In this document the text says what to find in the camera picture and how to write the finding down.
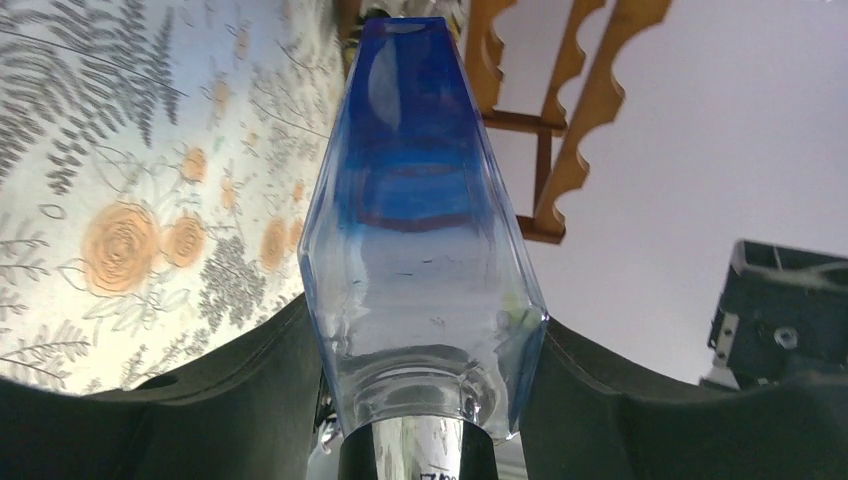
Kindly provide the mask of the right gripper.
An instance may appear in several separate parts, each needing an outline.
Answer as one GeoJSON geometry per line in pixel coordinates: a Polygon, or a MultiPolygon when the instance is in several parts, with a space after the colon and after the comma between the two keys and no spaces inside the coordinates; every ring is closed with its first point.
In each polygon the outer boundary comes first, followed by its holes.
{"type": "Polygon", "coordinates": [[[703,386],[746,390],[847,371],[847,260],[741,239],[707,341],[703,386]]]}

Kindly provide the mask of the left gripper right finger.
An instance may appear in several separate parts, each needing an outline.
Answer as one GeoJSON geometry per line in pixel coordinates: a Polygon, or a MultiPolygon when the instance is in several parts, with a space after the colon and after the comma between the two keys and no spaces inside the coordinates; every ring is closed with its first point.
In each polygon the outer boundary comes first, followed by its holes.
{"type": "Polygon", "coordinates": [[[532,479],[843,479],[847,379],[723,392],[551,322],[521,420],[532,479]]]}

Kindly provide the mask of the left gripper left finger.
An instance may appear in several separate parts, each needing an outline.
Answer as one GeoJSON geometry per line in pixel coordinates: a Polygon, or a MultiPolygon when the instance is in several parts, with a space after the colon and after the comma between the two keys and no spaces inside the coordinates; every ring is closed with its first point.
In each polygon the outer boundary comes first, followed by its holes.
{"type": "Polygon", "coordinates": [[[303,298],[175,370],[67,396],[1,384],[5,479],[302,479],[322,364],[303,298]]]}

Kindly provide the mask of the blue glass bottle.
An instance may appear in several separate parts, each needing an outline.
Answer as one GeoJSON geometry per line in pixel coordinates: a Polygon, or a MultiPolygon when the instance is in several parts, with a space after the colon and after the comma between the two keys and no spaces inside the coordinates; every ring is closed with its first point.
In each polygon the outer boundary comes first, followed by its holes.
{"type": "Polygon", "coordinates": [[[342,479],[494,479],[549,315],[441,17],[361,33],[298,246],[342,479]]]}

